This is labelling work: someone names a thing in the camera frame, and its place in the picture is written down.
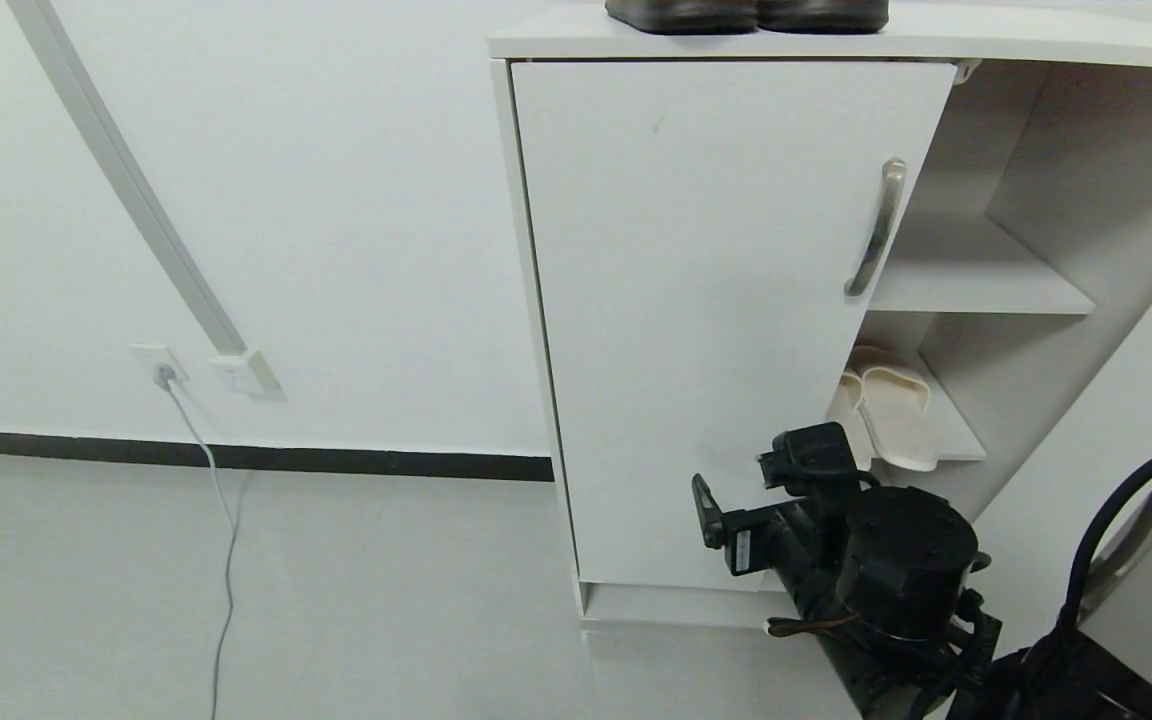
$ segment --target floor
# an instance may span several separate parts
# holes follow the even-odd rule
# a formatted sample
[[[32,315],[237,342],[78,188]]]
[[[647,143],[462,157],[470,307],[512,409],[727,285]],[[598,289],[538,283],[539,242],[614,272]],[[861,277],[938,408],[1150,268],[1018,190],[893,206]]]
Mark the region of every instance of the floor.
[[[553,486],[223,471],[225,720],[850,720],[810,639],[576,616]],[[0,457],[0,719],[206,719],[206,471]]]

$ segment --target wall switch plate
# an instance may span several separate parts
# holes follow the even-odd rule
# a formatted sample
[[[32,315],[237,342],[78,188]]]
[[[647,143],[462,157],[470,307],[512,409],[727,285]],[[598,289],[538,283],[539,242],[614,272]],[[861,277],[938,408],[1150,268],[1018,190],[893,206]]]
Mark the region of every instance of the wall switch plate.
[[[220,355],[207,361],[212,372],[225,384],[226,389],[245,392],[247,395],[268,395],[279,388],[274,370],[270,369],[260,350],[248,350],[242,355]]]
[[[170,365],[175,373],[177,373],[177,382],[185,382],[189,379],[189,374],[184,372],[184,369],[180,366],[175,355],[172,355],[172,350],[165,344],[132,344],[129,346],[129,350],[136,356],[136,359],[141,362],[141,365],[145,369],[145,372],[150,377],[154,377],[154,367],[157,365]]]

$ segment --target baseboard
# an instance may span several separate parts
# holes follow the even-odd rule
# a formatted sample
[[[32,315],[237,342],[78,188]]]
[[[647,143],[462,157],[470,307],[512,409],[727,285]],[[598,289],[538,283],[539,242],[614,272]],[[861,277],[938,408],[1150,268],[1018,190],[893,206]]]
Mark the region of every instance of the baseboard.
[[[550,457],[545,456],[245,445],[214,445],[211,448],[215,454],[217,465],[234,470],[554,482],[553,465],[550,464]],[[0,433],[0,455],[132,462],[137,465],[204,468],[207,464],[200,448],[188,442],[20,433]]]

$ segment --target cabinet door handle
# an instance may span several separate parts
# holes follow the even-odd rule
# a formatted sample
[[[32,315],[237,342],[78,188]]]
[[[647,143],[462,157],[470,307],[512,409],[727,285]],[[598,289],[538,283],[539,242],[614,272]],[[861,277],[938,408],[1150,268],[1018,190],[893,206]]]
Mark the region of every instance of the cabinet door handle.
[[[864,295],[869,288],[869,281],[874,279],[878,262],[882,259],[882,251],[890,242],[892,225],[896,222],[896,206],[900,205],[900,196],[905,190],[905,170],[908,169],[905,160],[900,158],[892,158],[882,164],[882,199],[878,204],[874,233],[869,236],[869,247],[865,247],[865,256],[861,258],[856,274],[851,276],[850,281],[847,281],[847,297]]]

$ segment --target cabinet door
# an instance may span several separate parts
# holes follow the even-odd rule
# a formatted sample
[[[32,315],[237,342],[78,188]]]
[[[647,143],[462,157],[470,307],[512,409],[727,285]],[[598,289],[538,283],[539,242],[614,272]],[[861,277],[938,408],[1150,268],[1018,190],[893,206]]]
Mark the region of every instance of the cabinet door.
[[[690,478],[785,500],[755,456],[819,423],[904,209],[950,65],[511,66],[579,577],[758,589],[703,546]]]

